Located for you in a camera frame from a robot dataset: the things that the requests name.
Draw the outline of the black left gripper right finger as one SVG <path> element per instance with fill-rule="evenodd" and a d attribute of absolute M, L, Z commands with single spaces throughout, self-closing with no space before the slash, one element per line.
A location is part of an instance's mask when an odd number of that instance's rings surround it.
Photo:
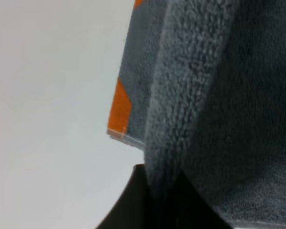
<path fill-rule="evenodd" d="M 157 209 L 158 229 L 230 229 L 199 195 L 184 173 Z"/>

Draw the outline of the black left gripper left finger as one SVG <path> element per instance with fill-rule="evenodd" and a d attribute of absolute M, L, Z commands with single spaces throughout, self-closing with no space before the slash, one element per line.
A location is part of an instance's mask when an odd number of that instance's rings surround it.
<path fill-rule="evenodd" d="M 145 166 L 133 167 L 131 177 L 99 229 L 155 229 L 154 200 L 147 185 Z"/>

